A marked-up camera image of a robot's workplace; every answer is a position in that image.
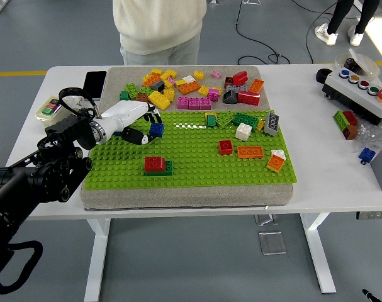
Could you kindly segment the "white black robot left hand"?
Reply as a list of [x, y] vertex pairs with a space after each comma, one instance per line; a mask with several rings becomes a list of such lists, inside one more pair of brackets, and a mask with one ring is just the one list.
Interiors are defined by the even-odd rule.
[[143, 101], [117, 102], [101, 115], [101, 119], [96, 120], [99, 124], [100, 141], [98, 144], [109, 140], [115, 132], [120, 133], [122, 140], [135, 145], [150, 143], [157, 138], [155, 135], [147, 135], [131, 127], [140, 118], [151, 123], [162, 123], [159, 110], [153, 104]]

